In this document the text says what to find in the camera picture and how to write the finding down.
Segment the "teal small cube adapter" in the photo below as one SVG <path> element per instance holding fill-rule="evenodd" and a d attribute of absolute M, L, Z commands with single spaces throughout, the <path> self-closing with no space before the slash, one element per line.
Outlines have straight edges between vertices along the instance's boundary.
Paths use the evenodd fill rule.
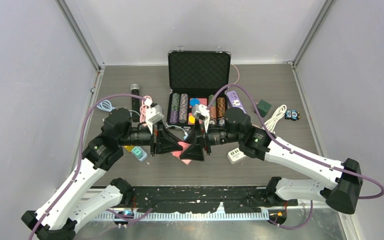
<path fill-rule="evenodd" d="M 131 151 L 135 157 L 137 157 L 138 159 L 142 158 L 143 157 L 143 153 L 140 149 L 138 148 L 133 148 L 132 151 Z"/>

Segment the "yellow cube adapter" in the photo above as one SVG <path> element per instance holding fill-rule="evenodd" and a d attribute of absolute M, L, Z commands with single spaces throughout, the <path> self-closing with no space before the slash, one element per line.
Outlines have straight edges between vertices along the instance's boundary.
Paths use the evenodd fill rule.
<path fill-rule="evenodd" d="M 125 148 L 128 152 L 131 152 L 132 149 L 134 148 L 134 146 L 132 146 L 132 145 L 125 145 L 124 148 Z"/>

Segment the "dark green cube adapter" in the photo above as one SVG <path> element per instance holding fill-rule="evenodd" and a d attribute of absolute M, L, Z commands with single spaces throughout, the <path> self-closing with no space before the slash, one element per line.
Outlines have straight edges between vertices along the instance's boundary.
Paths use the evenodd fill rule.
<path fill-rule="evenodd" d="M 266 102 L 265 100 L 260 100 L 256 104 L 256 107 L 257 107 L 258 114 L 264 118 L 268 114 L 272 105 L 270 103 Z"/>

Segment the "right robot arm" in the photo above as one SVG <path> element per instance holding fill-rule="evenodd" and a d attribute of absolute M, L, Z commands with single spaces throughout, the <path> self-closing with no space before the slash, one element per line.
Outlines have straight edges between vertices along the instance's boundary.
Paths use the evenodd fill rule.
<path fill-rule="evenodd" d="M 300 199 L 324 202 L 344 214 L 355 213 L 363 185 L 358 161 L 329 159 L 296 147 L 253 125 L 251 117 L 237 107 L 225 111 L 222 127 L 210 127 L 210 111 L 205 105 L 195 105 L 192 115 L 195 125 L 186 139 L 189 146 L 181 153 L 182 159 L 191 160 L 187 155 L 191 150 L 210 153 L 212 146 L 237 142 L 247 157 L 279 164 L 308 177 L 272 177 L 265 189 L 265 198 L 271 205 Z"/>

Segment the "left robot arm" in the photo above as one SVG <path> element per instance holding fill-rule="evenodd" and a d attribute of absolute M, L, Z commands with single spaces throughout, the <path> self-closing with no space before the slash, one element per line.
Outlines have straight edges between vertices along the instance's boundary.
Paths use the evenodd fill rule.
<path fill-rule="evenodd" d="M 160 105 L 146 109 L 146 127 L 133 127 L 126 108 L 113 109 L 103 120 L 101 133 L 86 147 L 73 172 L 53 196 L 37 210 L 28 210 L 22 222 L 31 230 L 29 238 L 72 240 L 98 214 L 116 205 L 128 207 L 134 199 L 133 187 L 116 178 L 98 195 L 85 202 L 81 198 L 124 155 L 124 146 L 149 146 L 151 154 L 182 150 L 179 139 L 167 130 Z"/>

